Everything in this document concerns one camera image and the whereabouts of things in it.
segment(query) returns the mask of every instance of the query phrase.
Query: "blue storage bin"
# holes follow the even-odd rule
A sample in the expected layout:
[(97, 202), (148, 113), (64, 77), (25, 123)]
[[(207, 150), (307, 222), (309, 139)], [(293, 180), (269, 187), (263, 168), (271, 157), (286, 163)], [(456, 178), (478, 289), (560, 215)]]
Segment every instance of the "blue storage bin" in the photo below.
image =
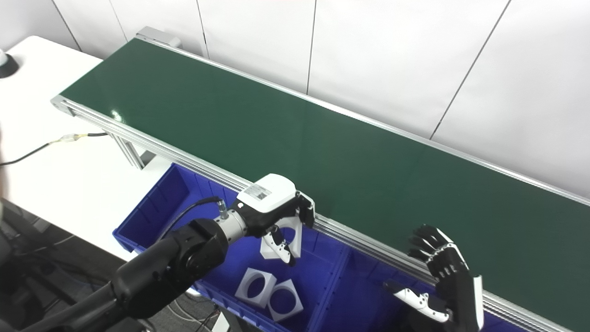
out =
[[(224, 198), (230, 205), (237, 193), (173, 164), (113, 235), (127, 250), (142, 252), (154, 243), (164, 226), (186, 206), (212, 195)], [(217, 215), (215, 204), (199, 206), (187, 213), (174, 228), (197, 217), (214, 218)], [(291, 268), (279, 259), (264, 259), (260, 254), (260, 241), (245, 237), (231, 245), (225, 262), (198, 281), (195, 284), (197, 290), (264, 331), (317, 331), (313, 327), (323, 314), (325, 302), (348, 258), (349, 248), (304, 227), (301, 258)], [(268, 308), (250, 306), (236, 299), (234, 294), (247, 268), (272, 273), (277, 283), (292, 279), (303, 311), (276, 323), (271, 319)], [(279, 309), (275, 303), (292, 300), (283, 300), (280, 296), (281, 293), (277, 292), (270, 300), (275, 310)]]
[[(173, 164), (113, 235), (127, 250), (142, 252), (186, 206), (213, 195), (230, 205), (237, 193)], [(197, 217), (217, 215), (215, 204), (199, 206), (174, 228)], [(301, 258), (294, 268), (278, 259), (263, 259), (260, 241), (245, 237), (235, 242), (229, 247), (225, 262), (198, 281), (195, 288), (263, 331), (390, 331), (399, 315), (408, 312), (408, 307), (382, 289), (383, 281), (392, 278), (421, 292), (434, 293), (433, 286), (305, 227)], [(277, 283), (292, 279), (304, 310), (276, 323), (267, 308), (253, 307), (236, 299), (234, 294), (247, 268), (270, 272)], [(278, 307), (275, 303), (288, 302), (281, 300), (270, 299), (275, 309)], [(483, 332), (524, 332), (489, 313), (485, 320)]]
[[(432, 285), (351, 249), (315, 330), (392, 331), (394, 322), (407, 314), (409, 307), (383, 290), (383, 281), (390, 278), (419, 292), (435, 294)], [(525, 332), (489, 313), (485, 313), (484, 322), (485, 332)]]

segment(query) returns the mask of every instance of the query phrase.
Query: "qr code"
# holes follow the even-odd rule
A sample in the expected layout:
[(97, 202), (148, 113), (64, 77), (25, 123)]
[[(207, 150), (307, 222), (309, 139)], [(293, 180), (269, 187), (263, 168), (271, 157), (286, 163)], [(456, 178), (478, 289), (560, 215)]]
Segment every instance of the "qr code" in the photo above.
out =
[(272, 192), (259, 184), (253, 184), (244, 190), (245, 194), (248, 194), (252, 198), (261, 201), (268, 197)]

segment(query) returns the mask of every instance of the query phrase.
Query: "white table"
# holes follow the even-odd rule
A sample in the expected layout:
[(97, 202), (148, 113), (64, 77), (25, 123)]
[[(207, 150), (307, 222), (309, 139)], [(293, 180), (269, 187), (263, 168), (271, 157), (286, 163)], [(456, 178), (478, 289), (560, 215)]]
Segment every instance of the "white table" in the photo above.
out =
[[(57, 110), (50, 99), (101, 61), (40, 37), (10, 49), (21, 68), (0, 79), (0, 153), (21, 157), (62, 135), (101, 130)], [(131, 167), (108, 136), (56, 143), (2, 167), (3, 197), (126, 261), (134, 254), (112, 236), (170, 166), (155, 157)]]

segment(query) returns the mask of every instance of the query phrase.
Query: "conveyor belt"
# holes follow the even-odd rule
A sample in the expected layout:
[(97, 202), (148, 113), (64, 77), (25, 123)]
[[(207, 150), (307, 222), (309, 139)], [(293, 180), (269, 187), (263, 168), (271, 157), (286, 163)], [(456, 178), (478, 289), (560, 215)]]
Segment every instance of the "conveyor belt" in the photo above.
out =
[(427, 281), (399, 250), (434, 224), (508, 300), (487, 292), (490, 312), (586, 325), (584, 198), (157, 41), (130, 41), (53, 102), (236, 190), (285, 175), (315, 199), (317, 229)]

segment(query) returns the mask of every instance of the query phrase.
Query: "white block with circular hole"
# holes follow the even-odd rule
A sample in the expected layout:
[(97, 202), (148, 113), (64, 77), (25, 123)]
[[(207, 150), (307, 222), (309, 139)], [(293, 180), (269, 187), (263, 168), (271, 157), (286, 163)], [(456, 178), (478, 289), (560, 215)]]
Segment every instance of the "white block with circular hole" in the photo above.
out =
[[(262, 291), (260, 291), (260, 293), (254, 297), (248, 297), (248, 289), (250, 288), (250, 285), (258, 278), (264, 278), (264, 287), (262, 288)], [(275, 278), (274, 275), (268, 272), (248, 268), (244, 274), (244, 277), (242, 278), (242, 281), (240, 282), (240, 285), (238, 286), (238, 290), (235, 292), (235, 297), (246, 303), (264, 308), (270, 300), (270, 295), (273, 292), (273, 288), (276, 283), (277, 278)]]
[[(289, 249), (291, 250), (291, 255), (295, 258), (301, 257), (301, 232), (303, 230), (303, 223), (299, 220), (299, 217), (286, 217), (279, 220), (276, 224), (278, 228), (290, 228), (295, 231), (295, 237), (293, 241), (289, 243)], [(279, 259), (277, 253), (275, 253), (264, 240), (260, 240), (260, 253), (264, 257), (264, 259)]]
[[(291, 292), (291, 294), (293, 294), (293, 297), (295, 298), (295, 305), (293, 306), (293, 309), (291, 309), (291, 311), (284, 313), (284, 314), (280, 314), (277, 311), (275, 311), (275, 309), (273, 309), (273, 306), (271, 305), (271, 301), (270, 301), (273, 294), (279, 290), (289, 291), (289, 292)], [(277, 284), (274, 286), (274, 288), (271, 291), (270, 296), (268, 297), (268, 310), (270, 311), (270, 315), (272, 316), (274, 321), (281, 321), (283, 319), (287, 319), (287, 318), (303, 311), (303, 304), (301, 304), (301, 300), (299, 299), (299, 295), (297, 295), (297, 291), (295, 290), (295, 285), (293, 285), (293, 281), (291, 279), (281, 282), (280, 284)]]

